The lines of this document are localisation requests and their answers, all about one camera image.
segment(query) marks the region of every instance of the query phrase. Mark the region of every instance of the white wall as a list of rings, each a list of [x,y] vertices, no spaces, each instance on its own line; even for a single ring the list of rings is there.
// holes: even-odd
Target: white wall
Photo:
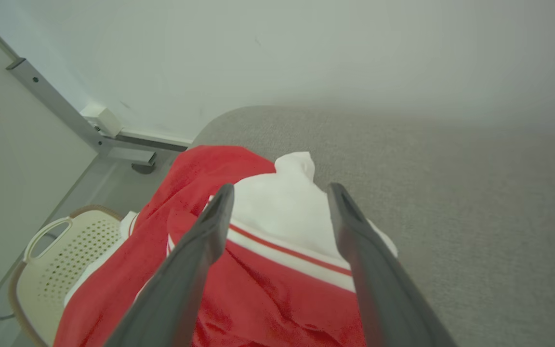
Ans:
[[[96,153],[6,67],[0,49],[0,281]]]
[[[295,104],[555,132],[555,0],[18,6],[20,14],[0,6],[0,21],[26,16],[29,24],[18,24],[18,32],[46,41],[24,53],[44,59],[48,49],[63,57],[61,70],[78,86],[64,96],[86,93],[138,130],[191,139],[232,108]],[[10,22],[0,30],[11,30]],[[22,41],[9,43],[22,49]],[[68,85],[57,74],[55,84]]]

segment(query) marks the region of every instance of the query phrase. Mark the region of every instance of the red cloth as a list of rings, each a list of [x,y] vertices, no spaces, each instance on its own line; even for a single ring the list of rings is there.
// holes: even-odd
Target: red cloth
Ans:
[[[242,147],[180,154],[134,233],[72,296],[55,347],[102,346],[174,242],[224,184],[275,172]],[[194,346],[364,346],[357,298],[228,241],[207,276]]]

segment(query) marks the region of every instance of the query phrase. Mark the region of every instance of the gray upholstery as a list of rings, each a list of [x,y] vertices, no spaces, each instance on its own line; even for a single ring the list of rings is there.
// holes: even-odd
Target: gray upholstery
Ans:
[[[555,137],[246,107],[196,145],[269,160],[310,151],[316,183],[340,182],[462,347],[555,347]]]

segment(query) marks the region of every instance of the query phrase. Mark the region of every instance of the laundry basket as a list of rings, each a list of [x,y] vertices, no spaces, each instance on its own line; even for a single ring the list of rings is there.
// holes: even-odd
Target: laundry basket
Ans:
[[[85,268],[121,237],[121,220],[105,207],[87,206],[48,224],[31,239],[11,278],[9,299],[18,323],[36,346],[53,345],[64,297]],[[38,240],[61,224],[68,224],[66,230],[32,257]]]

